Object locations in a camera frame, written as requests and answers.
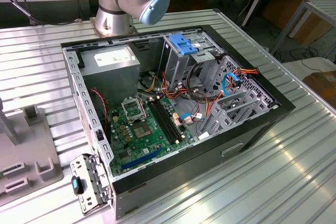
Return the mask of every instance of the open computer tower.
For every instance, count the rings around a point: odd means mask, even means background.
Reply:
[[[62,45],[92,155],[83,214],[134,211],[250,148],[295,107],[210,26]]]

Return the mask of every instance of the ram slot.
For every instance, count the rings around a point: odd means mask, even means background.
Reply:
[[[182,137],[176,129],[175,125],[167,115],[164,107],[160,102],[152,102],[148,104],[160,128],[166,136],[170,144],[175,144],[176,140],[181,141]]]

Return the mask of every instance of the blue pcie slot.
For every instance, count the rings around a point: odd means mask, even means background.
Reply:
[[[128,162],[127,164],[122,165],[121,168],[122,168],[123,170],[124,170],[124,169],[127,169],[127,168],[131,168],[131,167],[134,166],[134,165],[141,164],[141,163],[144,162],[144,161],[147,161],[147,160],[149,160],[149,159],[151,159],[151,158],[154,158],[154,157],[156,157],[156,156],[159,154],[159,152],[160,152],[162,149],[163,149],[163,148],[160,148],[160,149],[158,149],[158,150],[156,150],[156,151],[154,151],[154,152],[152,152],[152,153],[150,153],[150,154],[144,155],[143,157],[139,157],[139,158],[137,158],[136,160],[133,160],[133,161],[131,161],[131,162]]]

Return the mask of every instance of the motherboard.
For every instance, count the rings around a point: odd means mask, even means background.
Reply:
[[[109,111],[112,174],[121,175],[194,142],[168,98],[132,98]]]

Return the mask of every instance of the metal workbench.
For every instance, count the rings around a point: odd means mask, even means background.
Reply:
[[[303,16],[314,13],[323,20],[327,21],[333,27],[336,27],[336,0],[305,0],[301,3],[301,5],[294,13],[294,15],[292,16],[286,27],[282,30],[282,32],[278,36],[277,41],[275,42],[273,48],[270,50],[271,54],[274,54],[279,49],[283,41],[286,39],[286,36],[296,23],[297,24],[292,30],[289,37],[292,38],[293,37],[292,34],[293,33],[295,34],[301,28],[303,23],[306,21],[304,17],[301,18],[303,12],[305,12]],[[323,57],[326,58],[332,51],[335,50],[335,48],[336,48],[336,42],[325,53]]]
[[[270,80],[296,109],[258,144],[141,207],[118,223],[335,223],[336,111],[299,83],[223,14],[170,13],[138,31],[209,24]],[[69,162],[89,152],[60,43],[96,38],[89,22],[0,30],[0,96],[12,113],[44,108],[64,179],[0,208],[1,223],[114,223],[110,207],[83,217]]]

